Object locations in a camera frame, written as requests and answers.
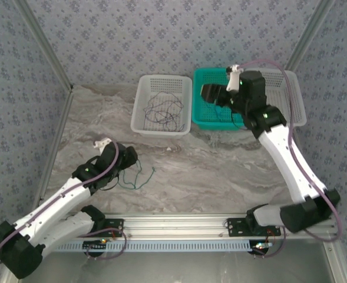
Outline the teal perforated plastic basket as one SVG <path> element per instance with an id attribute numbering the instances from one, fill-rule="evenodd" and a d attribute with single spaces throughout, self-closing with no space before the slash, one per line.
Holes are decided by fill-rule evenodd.
<path id="1" fill-rule="evenodd" d="M 232 114 L 229 108 L 209 104 L 201 97 L 201 88 L 204 84 L 227 85 L 228 81 L 225 68 L 199 68 L 194 71 L 191 118 L 200 129 L 211 131 L 245 129 L 239 114 Z"/>

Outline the white perforated plastic basket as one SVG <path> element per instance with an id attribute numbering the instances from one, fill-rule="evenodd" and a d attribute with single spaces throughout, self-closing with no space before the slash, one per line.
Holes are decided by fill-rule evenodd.
<path id="1" fill-rule="evenodd" d="M 292 95 L 286 86 L 282 72 L 276 68 L 248 68 L 248 71 L 260 71 L 265 78 L 265 93 L 267 103 L 277 107 L 286 121 L 293 123 L 294 127 L 304 126 L 307 122 L 305 106 L 296 74 L 285 71 Z"/>
<path id="2" fill-rule="evenodd" d="M 131 130 L 144 137 L 180 139 L 190 132 L 192 80 L 180 75 L 144 75 L 138 82 Z"/>

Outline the small circuit board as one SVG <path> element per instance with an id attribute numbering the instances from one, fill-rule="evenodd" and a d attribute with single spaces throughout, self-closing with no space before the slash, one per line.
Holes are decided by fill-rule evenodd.
<path id="1" fill-rule="evenodd" d="M 269 250 L 273 246 L 270 242 L 252 242 L 251 249 L 252 252 L 256 255 L 265 256 Z"/>
<path id="2" fill-rule="evenodd" d="M 84 252 L 101 252 L 106 249 L 106 246 L 106 243 L 103 243 L 100 240 L 84 241 L 82 243 L 82 249 Z"/>

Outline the aluminium side frame rail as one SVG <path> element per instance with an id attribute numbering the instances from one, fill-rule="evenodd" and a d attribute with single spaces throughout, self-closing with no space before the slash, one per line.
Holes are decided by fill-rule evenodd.
<path id="1" fill-rule="evenodd" d="M 310 228 L 309 231 L 320 238 L 330 239 L 336 235 L 337 230 L 334 227 L 330 228 Z M 342 250 L 341 243 L 324 242 L 326 259 L 330 266 L 331 275 L 335 283 L 347 283 L 347 260 Z"/>
<path id="2" fill-rule="evenodd" d="M 55 162 L 57 152 L 58 152 L 58 146 L 60 144 L 60 141 L 61 141 L 61 138 L 62 138 L 62 135 L 64 132 L 65 124 L 66 124 L 66 121 L 68 118 L 68 114 L 70 112 L 70 108 L 71 108 L 71 104 L 72 104 L 72 99 L 73 99 L 72 89 L 73 89 L 73 87 L 71 87 L 68 90 L 68 95 L 67 95 L 67 98 L 65 100 L 60 119 L 58 120 L 57 130 L 56 130 L 55 136 L 52 140 L 52 145 L 51 145 L 50 150 L 49 150 L 48 159 L 47 159 L 47 162 L 46 162 L 44 169 L 42 171 L 42 175 L 41 175 L 41 179 L 40 179 L 39 184 L 38 184 L 37 192 L 34 195 L 35 197 L 34 197 L 34 201 L 32 203 L 33 209 L 35 209 L 39 206 L 40 201 L 45 196 L 45 192 L 46 192 L 46 189 L 47 189 L 48 184 L 49 184 L 49 179 L 50 179 L 50 176 L 52 173 L 52 168 L 54 166 L 54 162 Z M 2 265 L 1 266 L 1 273 L 0 273 L 0 283 L 18 283 L 18 279 L 16 277 L 14 277 L 14 275 L 12 273 L 10 273 L 4 265 Z"/>

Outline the aluminium frame post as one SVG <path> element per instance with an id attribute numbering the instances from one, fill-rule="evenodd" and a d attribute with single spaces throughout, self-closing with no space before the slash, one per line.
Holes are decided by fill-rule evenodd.
<path id="1" fill-rule="evenodd" d="M 302 35 L 299 38 L 298 43 L 290 56 L 285 69 L 289 71 L 295 71 L 303 57 L 305 56 L 311 42 L 318 33 L 322 26 L 326 16 L 328 15 L 331 8 L 334 6 L 336 0 L 319 0 L 312 16 L 309 18 L 308 24 Z"/>
<path id="2" fill-rule="evenodd" d="M 58 57 L 56 56 L 52 45 L 49 43 L 48 38 L 44 34 L 42 27 L 40 26 L 36 16 L 34 15 L 31 7 L 27 3 L 27 0 L 12 0 L 17 7 L 22 19 L 24 20 L 26 26 L 31 31 L 34 39 L 36 40 L 40 50 L 44 54 L 46 60 L 50 64 L 53 72 L 57 76 L 57 79 L 61 85 L 67 91 L 71 91 L 72 85 L 68 76 L 66 75 L 62 64 L 60 63 Z"/>

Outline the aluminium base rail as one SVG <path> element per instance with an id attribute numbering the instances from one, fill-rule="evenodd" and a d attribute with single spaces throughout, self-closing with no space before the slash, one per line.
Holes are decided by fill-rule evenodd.
<path id="1" fill-rule="evenodd" d="M 107 213 L 124 219 L 131 240 L 229 239 L 226 220 L 244 218 L 240 213 Z"/>

